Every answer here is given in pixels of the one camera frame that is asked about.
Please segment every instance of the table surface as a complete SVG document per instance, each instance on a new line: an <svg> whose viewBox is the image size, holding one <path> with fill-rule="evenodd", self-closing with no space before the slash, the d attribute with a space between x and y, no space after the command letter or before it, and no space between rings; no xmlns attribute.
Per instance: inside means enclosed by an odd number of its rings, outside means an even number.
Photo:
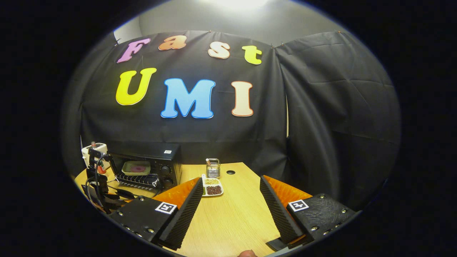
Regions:
<svg viewBox="0 0 457 257"><path fill-rule="evenodd" d="M183 165L181 183L206 172L206 165ZM114 179L107 169L108 181ZM74 180L78 187L86 181L85 170ZM236 257L244 250L253 250L262 257L273 253L266 243L279 237L266 202L259 190L260 177L244 163L221 164L220 181L224 193L202 197L182 246L177 252L189 257ZM136 195L152 197L154 192L125 187L117 181L108 185L131 191Z"/></svg>

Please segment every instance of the letter m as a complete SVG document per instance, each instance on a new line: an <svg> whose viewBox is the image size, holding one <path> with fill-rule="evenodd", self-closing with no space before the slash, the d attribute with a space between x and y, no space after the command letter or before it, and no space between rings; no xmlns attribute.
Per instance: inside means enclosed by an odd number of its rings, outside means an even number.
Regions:
<svg viewBox="0 0 457 257"><path fill-rule="evenodd" d="M183 117L186 117L195 103L195 109L191 113L194 118L212 118L211 90L216 85L212 80L200 80L189 93L182 79L167 79L167 98L165 110L160 115L164 118L175 118L178 112L175 110L175 102Z"/></svg>

